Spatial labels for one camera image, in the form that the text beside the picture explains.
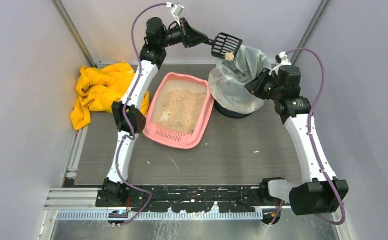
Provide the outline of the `black litter scoop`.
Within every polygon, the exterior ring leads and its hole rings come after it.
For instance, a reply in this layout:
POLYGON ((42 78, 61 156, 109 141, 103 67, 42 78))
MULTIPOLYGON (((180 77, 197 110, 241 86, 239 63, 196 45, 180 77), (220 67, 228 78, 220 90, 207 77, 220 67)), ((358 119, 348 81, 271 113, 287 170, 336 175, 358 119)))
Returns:
POLYGON ((227 56, 236 57, 243 40, 221 32, 209 42, 211 55, 218 59, 225 59, 227 56))

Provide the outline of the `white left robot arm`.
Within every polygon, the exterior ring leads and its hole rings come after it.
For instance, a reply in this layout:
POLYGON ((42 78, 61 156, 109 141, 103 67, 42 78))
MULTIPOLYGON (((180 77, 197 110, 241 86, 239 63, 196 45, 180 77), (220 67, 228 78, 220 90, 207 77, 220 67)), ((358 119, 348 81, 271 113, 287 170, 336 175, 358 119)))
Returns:
POLYGON ((141 50, 136 50, 138 67, 134 79, 123 97, 111 104, 118 135, 110 170, 98 189, 96 207, 124 207, 128 201, 129 164, 137 138, 146 118, 141 113, 144 95, 166 57, 166 48, 182 44, 192 48, 200 44, 214 46, 217 39, 192 28, 185 18, 165 27, 161 19, 153 17, 146 23, 146 36, 141 50))

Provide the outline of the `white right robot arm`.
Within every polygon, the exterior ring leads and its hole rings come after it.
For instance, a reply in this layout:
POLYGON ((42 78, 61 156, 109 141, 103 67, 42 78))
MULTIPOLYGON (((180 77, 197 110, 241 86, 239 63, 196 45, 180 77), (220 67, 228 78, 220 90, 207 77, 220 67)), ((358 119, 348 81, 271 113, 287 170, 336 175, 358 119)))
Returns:
POLYGON ((272 100, 275 112, 288 131, 297 153, 301 183, 283 178, 265 178, 260 187, 262 198, 279 199, 291 205, 298 215, 334 213, 349 191, 323 153, 316 132, 310 101, 300 95, 300 69, 283 65, 277 70, 265 68, 245 88, 262 100, 272 100))

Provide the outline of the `pink litter box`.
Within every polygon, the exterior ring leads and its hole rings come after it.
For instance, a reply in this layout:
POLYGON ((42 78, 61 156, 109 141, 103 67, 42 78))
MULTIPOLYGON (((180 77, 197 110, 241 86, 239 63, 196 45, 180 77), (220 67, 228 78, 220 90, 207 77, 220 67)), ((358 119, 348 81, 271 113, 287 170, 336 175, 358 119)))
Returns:
POLYGON ((156 90, 151 100, 150 107, 146 115, 146 126, 143 134, 159 143, 171 148, 192 149, 197 146, 205 132, 206 126, 213 109, 214 98, 212 97, 208 82, 197 77, 179 74, 175 72, 168 73, 164 76, 162 82, 156 90), (158 112, 158 105, 162 103, 164 96, 171 90, 189 90, 195 93, 205 93, 206 98, 199 116, 197 125, 193 133, 181 133, 160 127, 153 123, 158 112))

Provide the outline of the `beige cat litter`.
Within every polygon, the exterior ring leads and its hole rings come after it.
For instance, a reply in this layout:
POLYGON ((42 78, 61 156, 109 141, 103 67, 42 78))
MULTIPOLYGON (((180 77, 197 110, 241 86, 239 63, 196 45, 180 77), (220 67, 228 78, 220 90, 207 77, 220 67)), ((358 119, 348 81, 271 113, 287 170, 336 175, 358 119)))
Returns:
POLYGON ((196 128, 205 98, 203 92, 171 90, 158 105, 153 123, 175 132, 191 134, 196 128))

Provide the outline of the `white plastic bin liner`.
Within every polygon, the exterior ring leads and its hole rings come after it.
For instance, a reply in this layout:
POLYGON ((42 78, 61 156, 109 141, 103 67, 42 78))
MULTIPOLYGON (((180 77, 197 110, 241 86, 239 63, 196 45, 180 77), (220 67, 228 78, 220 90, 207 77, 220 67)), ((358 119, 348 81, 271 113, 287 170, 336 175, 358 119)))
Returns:
POLYGON ((222 59, 211 70, 208 77, 210 93, 228 110, 253 113, 263 107, 265 101, 254 97, 244 86, 270 68, 270 60, 261 50, 242 45, 234 61, 222 59))

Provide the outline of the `black trash bin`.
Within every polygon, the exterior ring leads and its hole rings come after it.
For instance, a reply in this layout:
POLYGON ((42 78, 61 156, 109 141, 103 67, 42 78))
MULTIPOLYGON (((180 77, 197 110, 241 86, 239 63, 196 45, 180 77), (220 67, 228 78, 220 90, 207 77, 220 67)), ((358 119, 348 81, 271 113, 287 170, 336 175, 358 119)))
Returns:
POLYGON ((242 114, 234 111, 230 111, 228 109, 225 109, 222 107, 217 101, 214 102, 214 108, 223 116, 231 119, 244 119, 252 115, 252 113, 249 114, 242 114))

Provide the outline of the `yellow cloth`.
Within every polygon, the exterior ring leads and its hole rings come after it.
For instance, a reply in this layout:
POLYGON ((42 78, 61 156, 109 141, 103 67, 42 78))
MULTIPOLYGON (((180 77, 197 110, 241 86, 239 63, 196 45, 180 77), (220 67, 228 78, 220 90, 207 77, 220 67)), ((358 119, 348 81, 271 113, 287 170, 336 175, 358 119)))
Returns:
POLYGON ((124 62, 102 69, 81 66, 75 87, 77 98, 70 113, 74 130, 90 124, 92 112, 111 113, 112 103, 120 101, 134 76, 132 67, 124 62))

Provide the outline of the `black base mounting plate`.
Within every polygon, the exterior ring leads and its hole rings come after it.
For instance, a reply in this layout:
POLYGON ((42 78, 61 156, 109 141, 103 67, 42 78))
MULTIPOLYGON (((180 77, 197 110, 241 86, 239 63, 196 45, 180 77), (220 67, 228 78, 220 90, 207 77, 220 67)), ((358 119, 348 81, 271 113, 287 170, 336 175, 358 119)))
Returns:
POLYGON ((134 188, 107 183, 97 192, 98 208, 126 207, 144 213, 249 213, 258 207, 277 207, 264 185, 137 185, 134 188))

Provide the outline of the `aluminium rail frame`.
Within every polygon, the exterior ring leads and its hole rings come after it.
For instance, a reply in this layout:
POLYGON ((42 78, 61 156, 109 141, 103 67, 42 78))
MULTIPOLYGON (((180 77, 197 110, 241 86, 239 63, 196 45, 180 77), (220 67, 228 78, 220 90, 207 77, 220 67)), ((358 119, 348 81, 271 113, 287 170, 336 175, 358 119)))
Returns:
MULTIPOLYGON (((112 131, 93 127, 76 140, 76 173, 61 187, 51 188, 44 206, 41 240, 315 240, 348 239, 343 226, 314 215, 297 216, 285 204, 278 222, 265 221, 277 207, 252 212, 174 213, 134 212, 128 207, 96 207, 98 189, 113 160, 112 131)), ((279 121, 252 123, 219 119, 210 122, 199 144, 178 149, 140 135, 128 170, 135 186, 258 186, 263 179, 284 178, 301 183, 301 170, 292 139, 279 121)))

